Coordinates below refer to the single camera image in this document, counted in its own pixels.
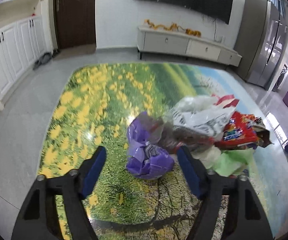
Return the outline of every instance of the table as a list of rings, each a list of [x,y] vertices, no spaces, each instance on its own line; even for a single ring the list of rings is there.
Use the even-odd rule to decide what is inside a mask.
[[[145,181],[126,170],[126,128],[141,112],[161,116],[182,97],[234,94],[237,110],[263,118],[274,143],[254,153],[250,174],[273,235],[288,212],[288,161],[269,123],[243,87],[227,72],[192,65],[99,64],[71,76],[54,110],[41,154],[39,174],[61,176],[78,168],[98,145],[107,161],[83,204],[99,239],[185,239],[201,201],[190,193],[178,164],[158,180]],[[63,200],[56,197],[61,230],[70,239]],[[221,237],[227,197],[214,230]]]

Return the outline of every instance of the pile of trash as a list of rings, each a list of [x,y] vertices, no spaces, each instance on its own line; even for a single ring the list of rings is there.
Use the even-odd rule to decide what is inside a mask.
[[[221,176],[238,174],[254,150],[271,144],[262,119],[236,111],[233,95],[182,98],[163,117],[140,113],[127,128],[127,170],[140,179],[157,179],[173,169],[177,149]]]

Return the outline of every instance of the brown door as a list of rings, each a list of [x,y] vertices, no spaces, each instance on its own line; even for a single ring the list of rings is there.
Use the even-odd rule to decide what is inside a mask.
[[[60,49],[96,44],[95,0],[54,0]]]

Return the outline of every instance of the door frame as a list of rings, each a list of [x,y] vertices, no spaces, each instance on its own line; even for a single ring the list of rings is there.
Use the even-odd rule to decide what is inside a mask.
[[[57,45],[57,48],[60,49],[59,38],[58,38],[59,36],[58,36],[58,27],[57,27],[57,17],[56,17],[56,0],[53,0],[53,16],[54,16],[55,35],[56,35],[56,45]],[[95,45],[97,45],[95,20],[94,20],[94,37],[95,37]]]

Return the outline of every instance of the blue curtain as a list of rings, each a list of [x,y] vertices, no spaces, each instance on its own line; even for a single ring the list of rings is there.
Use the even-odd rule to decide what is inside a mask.
[[[286,1],[285,0],[270,0],[270,1],[279,10],[280,14],[285,18]]]

